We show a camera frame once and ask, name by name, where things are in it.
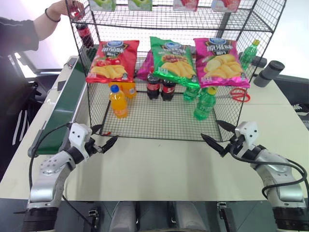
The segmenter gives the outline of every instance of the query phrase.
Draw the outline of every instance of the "white table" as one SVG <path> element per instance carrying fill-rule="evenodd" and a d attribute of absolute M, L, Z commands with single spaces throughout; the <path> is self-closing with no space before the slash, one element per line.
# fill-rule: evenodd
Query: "white table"
<path fill-rule="evenodd" d="M 56 83 L 69 74 L 65 67 Z M 251 101 L 244 104 L 240 121 L 257 121 L 260 137 L 256 143 L 300 163 L 309 172 L 309 132 L 277 85 L 273 81 L 265 88 L 252 84 L 249 94 Z M 58 95 L 50 92 L 31 124 L 0 183 L 1 198 L 28 198 L 27 150 Z M 109 139 L 93 137 L 97 144 Z M 35 159 L 34 180 L 45 158 Z M 221 158 L 206 143 L 119 138 L 106 154 L 96 154 L 77 166 L 66 181 L 64 195 L 78 201 L 244 201 L 263 200 L 262 187 L 249 164 L 230 155 Z"/>

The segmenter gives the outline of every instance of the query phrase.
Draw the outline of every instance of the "scissors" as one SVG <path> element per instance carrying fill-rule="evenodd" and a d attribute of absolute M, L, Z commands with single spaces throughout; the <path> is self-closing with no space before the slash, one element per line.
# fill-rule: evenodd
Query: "scissors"
<path fill-rule="evenodd" d="M 229 94 L 217 96 L 217 98 L 231 98 L 238 102 L 248 102 L 251 99 L 250 95 L 247 93 L 247 90 L 244 88 L 234 88 L 229 92 Z"/>

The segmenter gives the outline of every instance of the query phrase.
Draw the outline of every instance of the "black bracelet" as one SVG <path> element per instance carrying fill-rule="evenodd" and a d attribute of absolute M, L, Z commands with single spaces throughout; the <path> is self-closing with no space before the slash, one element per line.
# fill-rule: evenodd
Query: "black bracelet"
<path fill-rule="evenodd" d="M 46 16 L 47 16 L 51 21 L 53 21 L 53 22 L 55 22 L 55 23 L 60 22 L 61 18 L 60 18 L 59 20 L 53 20 L 51 17 L 49 17 L 48 14 L 47 14 L 47 9 L 48 9 L 48 8 L 45 9 L 45 14 L 46 14 Z"/>

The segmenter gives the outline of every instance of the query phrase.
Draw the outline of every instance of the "red scissors handle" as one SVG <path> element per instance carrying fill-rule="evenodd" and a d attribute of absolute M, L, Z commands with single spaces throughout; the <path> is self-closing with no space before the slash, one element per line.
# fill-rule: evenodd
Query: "red scissors handle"
<path fill-rule="evenodd" d="M 232 99 L 238 102 L 248 102 L 251 99 L 250 95 L 247 93 L 247 90 L 243 88 L 234 88 L 230 91 L 230 95 Z"/>

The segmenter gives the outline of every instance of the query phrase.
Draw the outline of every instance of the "metal grid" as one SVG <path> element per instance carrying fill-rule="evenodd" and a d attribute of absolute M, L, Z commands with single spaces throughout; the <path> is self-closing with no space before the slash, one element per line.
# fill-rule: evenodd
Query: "metal grid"
<path fill-rule="evenodd" d="M 286 0 L 242 0 L 236 13 L 217 13 L 210 9 L 212 0 L 200 0 L 197 12 L 173 11 L 173 0 L 154 0 L 152 12 L 129 11 L 127 0 L 117 0 L 115 12 L 91 12 L 89 1 L 80 0 L 85 6 L 83 22 L 87 24 L 95 46 L 85 48 L 76 30 L 76 19 L 71 26 L 85 73 L 88 72 L 100 41 L 139 40 L 136 70 L 150 50 L 150 36 L 171 39 L 194 46 L 194 38 L 222 37 L 237 40 L 238 52 L 244 51 L 254 39 L 260 40 L 258 56 L 263 56 L 282 14 Z M 246 70 L 252 77 L 255 67 Z M 137 90 L 145 91 L 146 84 L 137 81 Z M 230 87 L 220 87 L 217 96 L 226 95 Z M 177 85 L 177 92 L 184 88 Z M 109 90 L 104 84 L 88 85 L 89 115 L 91 125 L 102 124 L 104 135 L 119 134 L 125 137 L 159 138 L 201 141 L 206 133 L 218 141 L 231 137 L 218 128 L 215 119 L 238 124 L 242 103 L 229 98 L 218 98 L 213 113 L 205 121 L 193 118 L 197 102 L 184 102 L 176 94 L 171 102 L 149 100 L 145 92 L 128 101 L 129 116 L 116 119 L 109 108 Z"/>

